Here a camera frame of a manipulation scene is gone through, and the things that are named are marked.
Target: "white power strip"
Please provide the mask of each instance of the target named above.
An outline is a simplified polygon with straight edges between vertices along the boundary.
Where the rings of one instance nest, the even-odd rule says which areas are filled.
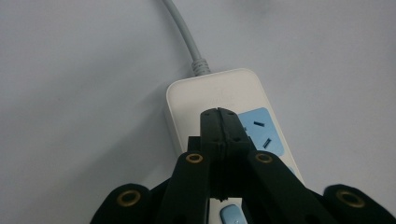
[[[247,135],[258,150],[275,153],[303,182],[260,80],[252,71],[235,69],[182,79],[169,86],[166,100],[165,114],[177,155],[187,151],[189,136],[200,136],[200,114],[222,107],[238,114],[242,124],[248,126],[245,126]],[[270,133],[261,134],[256,130],[262,127]],[[229,199],[222,203],[211,200],[209,223],[221,223],[221,209],[230,204],[240,208],[241,200]]]

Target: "extension cord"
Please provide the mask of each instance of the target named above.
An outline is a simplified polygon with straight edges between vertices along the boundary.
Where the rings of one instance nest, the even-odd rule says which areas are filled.
[[[166,101],[168,107],[165,115],[178,156],[187,151],[189,136],[200,136],[200,114],[207,109],[222,107],[238,114],[247,135],[258,150],[275,153],[303,182],[274,111],[254,72],[235,69],[182,79],[169,86]],[[231,204],[236,204],[242,214],[240,199],[229,199],[222,203],[211,199],[209,223],[246,223],[243,216],[237,215],[238,210],[229,206]]]

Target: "gray cable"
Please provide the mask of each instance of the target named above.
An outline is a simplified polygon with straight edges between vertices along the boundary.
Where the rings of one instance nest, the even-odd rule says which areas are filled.
[[[183,36],[184,41],[186,42],[187,48],[189,49],[190,55],[192,57],[192,71],[198,77],[201,75],[210,74],[210,69],[207,64],[207,61],[201,57],[201,53],[199,52],[197,46],[195,45],[195,41],[192,38],[192,35],[187,27],[186,22],[184,22],[180,13],[178,12],[175,4],[172,0],[163,0],[169,12],[171,13],[178,30]]]

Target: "brass ring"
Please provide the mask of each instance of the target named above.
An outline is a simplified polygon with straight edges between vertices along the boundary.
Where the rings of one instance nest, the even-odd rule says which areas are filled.
[[[340,200],[341,202],[343,202],[351,207],[363,208],[366,205],[366,203],[364,202],[364,200],[361,197],[359,197],[358,195],[356,195],[348,190],[345,190],[345,189],[337,190],[337,192],[335,193],[335,196],[337,196],[338,200]],[[356,202],[352,202],[352,201],[346,199],[345,196],[352,197],[354,199],[354,201],[356,201]]]
[[[123,199],[123,197],[126,195],[134,195],[134,197],[132,198],[132,200],[125,201]],[[129,207],[129,206],[132,206],[132,205],[136,204],[137,202],[139,202],[140,197],[141,196],[140,196],[139,191],[134,190],[134,189],[126,190],[119,195],[119,197],[117,198],[117,203],[122,207]]]
[[[199,162],[201,162],[203,159],[204,159],[204,157],[202,157],[200,154],[197,154],[197,153],[190,154],[190,155],[188,155],[188,156],[186,157],[186,160],[187,160],[188,162],[190,162],[190,163],[199,163]]]
[[[256,155],[256,160],[260,161],[262,163],[270,163],[272,162],[274,159],[272,159],[271,156],[264,154],[264,153],[259,153]]]

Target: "white plastic casing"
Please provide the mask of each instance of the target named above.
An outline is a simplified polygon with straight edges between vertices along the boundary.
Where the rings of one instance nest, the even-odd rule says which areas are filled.
[[[168,107],[165,115],[177,155],[187,151],[189,136],[200,136],[200,114],[205,110],[222,107],[241,114],[262,107],[268,109],[285,150],[280,159],[303,182],[274,111],[254,72],[242,68],[182,79],[169,86],[166,101]],[[219,211],[231,203],[240,205],[240,200],[229,199],[223,203],[211,200],[209,223],[221,223]]]

